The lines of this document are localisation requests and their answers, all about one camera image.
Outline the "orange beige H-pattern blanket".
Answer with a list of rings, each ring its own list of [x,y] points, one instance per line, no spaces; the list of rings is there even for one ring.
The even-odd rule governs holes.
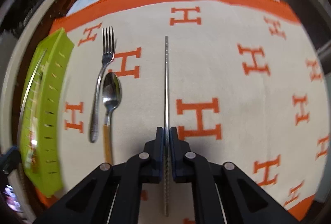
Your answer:
[[[112,138],[88,140],[102,59],[102,30],[117,41],[108,67],[122,85]],[[73,45],[57,112],[54,169],[37,187],[49,203],[111,154],[142,151],[163,124],[169,53],[170,123],[209,161],[234,162],[301,220],[328,156],[328,91],[314,46],[277,0],[101,0],[65,18]]]

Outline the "twisted steel chopstick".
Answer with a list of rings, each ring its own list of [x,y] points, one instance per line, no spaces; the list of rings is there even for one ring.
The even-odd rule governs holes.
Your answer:
[[[164,215],[169,216],[169,53],[168,37],[165,36],[165,59],[164,59]]]

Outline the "green plastic utensil tray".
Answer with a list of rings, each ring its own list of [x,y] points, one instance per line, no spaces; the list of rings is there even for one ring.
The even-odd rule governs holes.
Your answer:
[[[66,68],[74,48],[64,28],[36,47],[22,93],[19,148],[23,170],[46,197],[63,188],[57,151],[57,116]]]

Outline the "steel teaspoon wooden handle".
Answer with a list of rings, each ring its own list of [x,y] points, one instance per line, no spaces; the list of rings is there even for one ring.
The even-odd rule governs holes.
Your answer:
[[[107,163],[113,164],[112,152],[112,114],[122,100],[121,83],[114,72],[105,76],[102,90],[102,102],[106,109],[103,124],[104,157]]]

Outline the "smartphone on gripper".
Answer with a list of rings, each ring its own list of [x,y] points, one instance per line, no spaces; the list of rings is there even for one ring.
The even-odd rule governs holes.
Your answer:
[[[5,197],[5,201],[7,203],[7,206],[9,206],[11,208],[11,210],[13,210],[17,213],[22,213],[20,203],[18,202],[16,194],[13,191],[13,187],[6,184],[5,188],[3,190],[3,194],[4,194],[4,197]]]

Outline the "steel fork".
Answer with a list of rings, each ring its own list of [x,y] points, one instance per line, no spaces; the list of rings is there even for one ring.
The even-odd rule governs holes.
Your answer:
[[[114,36],[113,27],[104,27],[102,29],[103,38],[103,54],[102,54],[102,67],[99,71],[98,78],[95,85],[94,98],[92,102],[92,112],[90,117],[90,128],[89,128],[89,142],[95,143],[98,139],[98,114],[99,114],[99,99],[101,93],[101,84],[106,68],[114,59],[116,50],[116,40]]]

